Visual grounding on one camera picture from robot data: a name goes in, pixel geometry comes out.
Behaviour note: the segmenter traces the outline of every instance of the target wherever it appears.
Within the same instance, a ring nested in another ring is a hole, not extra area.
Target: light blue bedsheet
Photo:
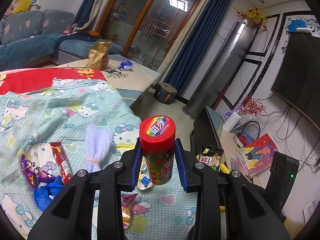
[[[109,129],[113,134],[102,168],[120,159],[116,145],[135,145],[140,118],[132,113],[109,83],[108,89],[95,91],[93,87],[97,82],[90,80],[67,87],[56,86],[50,91],[31,95],[9,92],[0,96],[0,106],[4,109],[0,118],[0,203],[25,238],[41,211],[20,171],[22,151],[38,166],[45,166],[50,173],[58,175],[59,168],[49,143],[62,141],[75,174],[86,161],[84,140],[89,123]],[[167,184],[136,192],[132,226],[126,232],[129,240],[184,238],[194,223],[196,195],[183,192],[176,166]],[[96,215],[97,201],[92,239],[96,239]]]

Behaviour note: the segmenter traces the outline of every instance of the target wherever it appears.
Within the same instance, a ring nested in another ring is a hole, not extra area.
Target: paper towel roll
[[[231,130],[236,126],[237,122],[241,119],[241,116],[236,112],[233,112],[231,116],[226,120],[226,122],[222,125],[222,128],[226,132],[231,132]]]

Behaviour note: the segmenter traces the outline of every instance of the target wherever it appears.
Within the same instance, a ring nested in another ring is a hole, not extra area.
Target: blue sofa
[[[70,28],[75,15],[71,12],[49,9],[44,12],[32,10],[16,13],[0,22],[0,71],[30,67],[39,59],[48,61],[53,53],[55,42]],[[64,64],[88,57],[89,49],[95,42],[66,40],[59,46],[59,57],[55,60]],[[112,44],[110,55],[122,54],[122,47]]]

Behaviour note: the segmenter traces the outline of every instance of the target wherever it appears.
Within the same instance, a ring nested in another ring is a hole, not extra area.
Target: red snack package
[[[67,184],[72,177],[72,172],[67,156],[61,146],[61,142],[52,142],[50,143],[50,145],[53,151],[53,156],[56,159],[57,164],[61,168],[60,173],[62,177],[62,182],[64,184]]]

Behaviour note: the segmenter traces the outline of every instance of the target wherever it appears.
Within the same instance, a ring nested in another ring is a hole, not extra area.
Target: children's painting
[[[252,177],[272,163],[273,153],[278,151],[277,146],[266,133],[252,143],[240,149]]]

